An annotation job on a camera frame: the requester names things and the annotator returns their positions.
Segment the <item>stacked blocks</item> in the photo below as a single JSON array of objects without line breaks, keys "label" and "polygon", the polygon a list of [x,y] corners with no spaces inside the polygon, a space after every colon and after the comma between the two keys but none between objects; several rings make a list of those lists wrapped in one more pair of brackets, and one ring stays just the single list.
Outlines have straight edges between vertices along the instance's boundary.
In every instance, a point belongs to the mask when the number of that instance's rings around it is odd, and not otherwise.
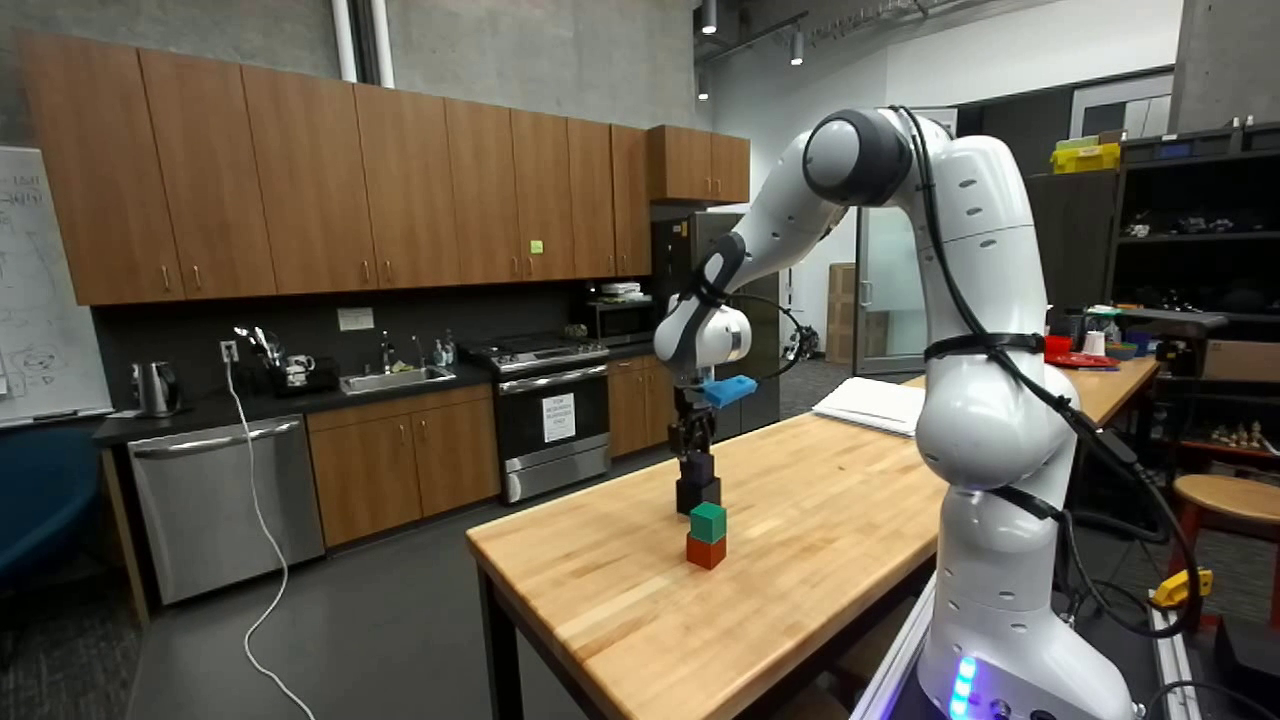
[{"label": "stacked blocks", "polygon": [[697,503],[690,510],[690,564],[717,569],[723,560],[730,515],[723,503]]}]

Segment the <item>dishwasher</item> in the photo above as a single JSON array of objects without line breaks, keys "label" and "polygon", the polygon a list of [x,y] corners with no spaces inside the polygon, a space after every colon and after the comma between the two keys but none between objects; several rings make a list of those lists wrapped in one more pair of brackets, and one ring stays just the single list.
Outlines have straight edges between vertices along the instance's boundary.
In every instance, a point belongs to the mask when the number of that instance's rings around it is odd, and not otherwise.
[{"label": "dishwasher", "polygon": [[299,416],[128,443],[159,605],[278,573],[261,510],[290,564],[324,556],[312,448]]}]

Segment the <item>stainless steel appliance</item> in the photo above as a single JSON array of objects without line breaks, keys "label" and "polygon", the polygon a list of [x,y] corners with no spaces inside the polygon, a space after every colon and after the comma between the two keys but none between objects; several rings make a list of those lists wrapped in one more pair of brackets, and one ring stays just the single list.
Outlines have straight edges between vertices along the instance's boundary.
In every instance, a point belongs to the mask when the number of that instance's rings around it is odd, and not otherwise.
[{"label": "stainless steel appliance", "polygon": [[607,473],[603,342],[529,335],[460,353],[493,368],[507,503]]},{"label": "stainless steel appliance", "polygon": [[166,605],[282,569],[254,492],[290,564],[324,556],[299,416],[131,440],[128,458]]}]

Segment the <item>paper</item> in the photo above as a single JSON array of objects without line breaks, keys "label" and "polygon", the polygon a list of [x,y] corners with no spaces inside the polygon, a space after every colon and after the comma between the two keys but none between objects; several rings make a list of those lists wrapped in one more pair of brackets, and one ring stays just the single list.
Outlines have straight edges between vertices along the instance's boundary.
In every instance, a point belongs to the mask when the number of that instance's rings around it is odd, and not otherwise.
[{"label": "paper", "polygon": [[543,397],[543,443],[578,434],[578,405],[573,393]]},{"label": "paper", "polygon": [[849,377],[836,393],[812,405],[816,416],[869,424],[896,434],[916,434],[922,406],[924,406],[924,387],[869,378],[869,377]]}]

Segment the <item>table leg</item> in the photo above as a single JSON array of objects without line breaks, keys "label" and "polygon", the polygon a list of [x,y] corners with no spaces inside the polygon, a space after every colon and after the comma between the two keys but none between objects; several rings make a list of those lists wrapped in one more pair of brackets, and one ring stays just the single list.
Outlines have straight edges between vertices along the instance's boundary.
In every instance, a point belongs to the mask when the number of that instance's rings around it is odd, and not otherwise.
[{"label": "table leg", "polygon": [[525,717],[517,624],[479,569],[488,705],[499,720]]}]

